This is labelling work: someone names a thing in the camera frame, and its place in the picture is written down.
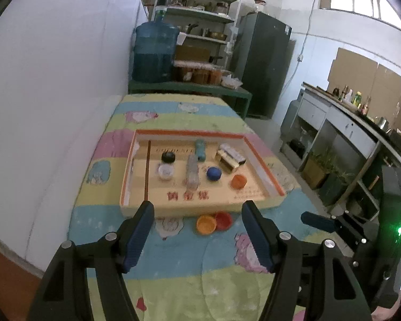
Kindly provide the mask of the person's right hand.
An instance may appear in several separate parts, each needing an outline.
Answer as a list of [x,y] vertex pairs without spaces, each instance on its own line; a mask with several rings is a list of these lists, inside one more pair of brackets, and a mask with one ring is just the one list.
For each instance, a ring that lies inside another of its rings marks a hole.
[[384,307],[377,307],[372,312],[372,320],[373,321],[391,320],[391,318],[396,314],[400,306],[401,306],[401,290],[399,291],[398,298],[395,304],[390,309]]

